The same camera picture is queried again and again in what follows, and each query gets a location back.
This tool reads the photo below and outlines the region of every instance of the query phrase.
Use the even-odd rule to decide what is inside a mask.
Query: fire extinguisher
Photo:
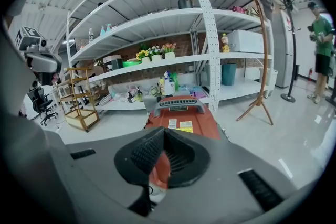
[[[311,76],[313,75],[313,69],[309,69],[308,81],[311,81]]]

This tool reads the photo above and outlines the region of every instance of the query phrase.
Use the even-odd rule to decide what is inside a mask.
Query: refrigerator
[[[290,20],[282,10],[273,13],[271,21],[274,39],[274,69],[278,71],[276,86],[285,88],[290,85],[293,71],[293,37]]]

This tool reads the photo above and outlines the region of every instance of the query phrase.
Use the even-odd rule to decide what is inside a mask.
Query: black office chair
[[[57,112],[48,114],[47,112],[53,111],[51,108],[48,108],[48,106],[53,102],[52,100],[48,100],[47,95],[44,95],[44,90],[41,87],[36,87],[33,91],[30,91],[27,93],[31,101],[33,102],[33,109],[37,113],[46,113],[46,116],[41,121],[41,125],[44,124],[44,126],[47,126],[47,119],[50,119],[51,117],[56,118],[55,114],[58,115]]]

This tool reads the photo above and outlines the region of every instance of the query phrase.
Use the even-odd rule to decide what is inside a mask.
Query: man in green shirt
[[[327,83],[329,71],[333,34],[331,24],[320,15],[319,6],[311,1],[308,3],[308,7],[316,17],[312,23],[313,33],[310,37],[311,40],[316,42],[315,72],[318,74],[318,78],[315,92],[309,94],[307,97],[312,99],[315,104],[318,104],[326,88],[325,84]]]

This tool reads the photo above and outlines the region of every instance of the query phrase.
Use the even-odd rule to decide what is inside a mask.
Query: white flower pot
[[[151,61],[151,59],[149,58],[149,57],[143,57],[142,59],[141,59],[141,62],[142,63],[146,63],[146,62],[150,62]]]
[[[174,52],[167,52],[164,54],[164,59],[173,59],[175,58],[175,53]]]
[[[156,54],[156,55],[153,55],[153,56],[152,56],[152,62],[160,61],[160,60],[161,60],[161,55]]]

